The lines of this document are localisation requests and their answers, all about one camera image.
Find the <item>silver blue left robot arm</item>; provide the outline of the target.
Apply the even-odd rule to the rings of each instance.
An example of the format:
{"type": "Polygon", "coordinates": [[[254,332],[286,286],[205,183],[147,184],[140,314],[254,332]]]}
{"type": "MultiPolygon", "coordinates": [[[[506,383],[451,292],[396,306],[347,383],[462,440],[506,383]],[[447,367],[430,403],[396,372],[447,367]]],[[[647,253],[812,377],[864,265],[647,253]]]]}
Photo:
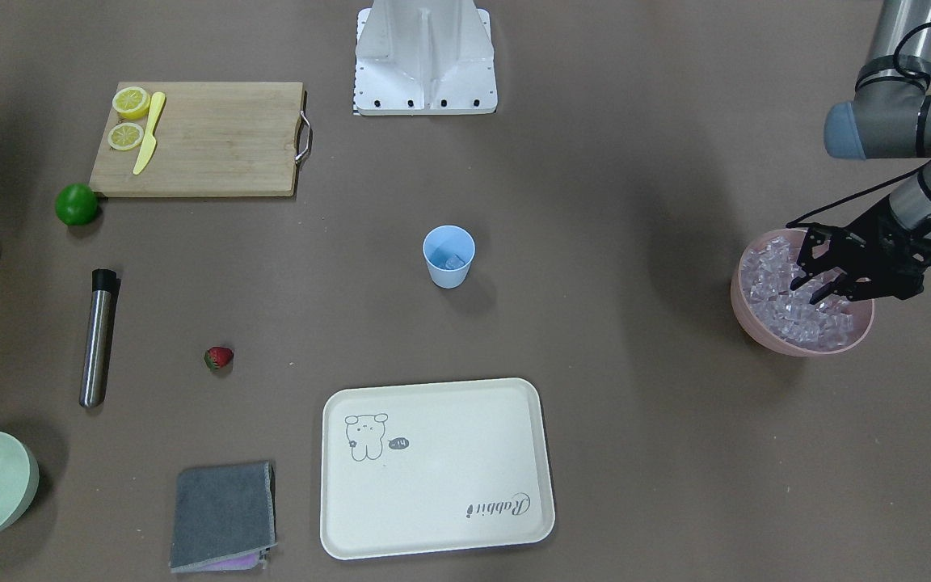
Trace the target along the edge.
{"type": "Polygon", "coordinates": [[[879,12],[854,97],[824,123],[833,158],[921,158],[924,165],[889,180],[891,192],[844,227],[790,223],[805,231],[792,289],[834,272],[811,301],[851,302],[919,294],[931,268],[931,1],[886,1],[879,12]]]}

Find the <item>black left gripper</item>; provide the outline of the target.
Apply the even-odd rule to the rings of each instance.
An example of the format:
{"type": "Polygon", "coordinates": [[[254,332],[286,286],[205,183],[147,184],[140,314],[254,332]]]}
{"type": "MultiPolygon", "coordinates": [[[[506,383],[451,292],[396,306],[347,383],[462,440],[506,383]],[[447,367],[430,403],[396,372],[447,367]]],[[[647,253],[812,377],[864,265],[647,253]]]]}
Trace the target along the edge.
{"type": "Polygon", "coordinates": [[[931,268],[931,214],[906,229],[895,218],[891,204],[879,201],[846,227],[820,222],[807,225],[807,253],[799,253],[797,275],[790,282],[795,292],[814,277],[823,284],[810,295],[818,305],[830,296],[838,301],[871,301],[894,296],[906,301],[924,290],[925,272],[931,268]]]}

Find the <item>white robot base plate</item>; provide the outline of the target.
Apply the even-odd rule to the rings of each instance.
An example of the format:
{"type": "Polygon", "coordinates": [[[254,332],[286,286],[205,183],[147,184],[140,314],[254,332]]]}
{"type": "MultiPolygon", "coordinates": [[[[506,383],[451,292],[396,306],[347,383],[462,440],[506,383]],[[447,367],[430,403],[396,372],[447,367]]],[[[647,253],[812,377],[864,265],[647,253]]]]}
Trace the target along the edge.
{"type": "MultiPolygon", "coordinates": [[[[491,35],[491,15],[478,8],[485,31],[491,35]]],[[[442,78],[411,78],[392,64],[357,56],[357,47],[372,7],[362,8],[356,18],[355,77],[352,110],[359,116],[464,116],[491,114],[498,109],[494,55],[459,63],[442,78]]]]}

